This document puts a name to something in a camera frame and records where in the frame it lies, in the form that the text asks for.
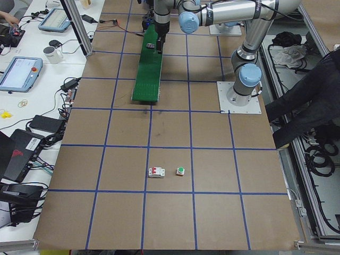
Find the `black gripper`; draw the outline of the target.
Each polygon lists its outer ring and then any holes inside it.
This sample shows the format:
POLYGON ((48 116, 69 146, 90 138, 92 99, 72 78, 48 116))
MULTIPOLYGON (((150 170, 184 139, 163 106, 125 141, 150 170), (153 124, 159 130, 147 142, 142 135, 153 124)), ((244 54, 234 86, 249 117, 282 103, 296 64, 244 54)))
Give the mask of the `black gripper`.
POLYGON ((155 23, 155 31, 157 33, 156 50, 157 52, 163 51, 163 45, 166 35, 169 32, 170 23, 155 23))

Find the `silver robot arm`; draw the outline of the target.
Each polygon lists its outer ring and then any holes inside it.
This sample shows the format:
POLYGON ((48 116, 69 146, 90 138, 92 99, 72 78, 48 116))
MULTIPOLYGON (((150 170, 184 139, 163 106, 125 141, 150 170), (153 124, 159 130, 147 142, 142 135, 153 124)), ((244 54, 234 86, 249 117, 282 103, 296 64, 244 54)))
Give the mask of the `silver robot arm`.
POLYGON ((250 21, 246 38, 232 56, 234 71, 246 63, 255 63, 258 49, 275 19, 288 16, 300 1, 154 1, 156 50, 163 44, 170 26, 171 10, 178 11, 178 22, 184 33, 192 34, 199 27, 208 27, 212 36, 240 37, 241 22, 250 21))

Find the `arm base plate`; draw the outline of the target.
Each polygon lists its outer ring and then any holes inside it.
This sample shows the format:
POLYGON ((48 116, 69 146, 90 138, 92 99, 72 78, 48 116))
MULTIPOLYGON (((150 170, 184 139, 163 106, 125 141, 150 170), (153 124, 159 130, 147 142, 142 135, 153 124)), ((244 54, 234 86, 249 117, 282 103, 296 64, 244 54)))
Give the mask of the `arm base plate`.
POLYGON ((242 36, 241 26, 236 23, 220 23, 209 26, 212 36, 240 37, 242 36))
POLYGON ((240 96, 234 89, 234 81, 217 81, 220 113, 222 114, 261 114, 259 98, 254 87, 249 96, 240 96))

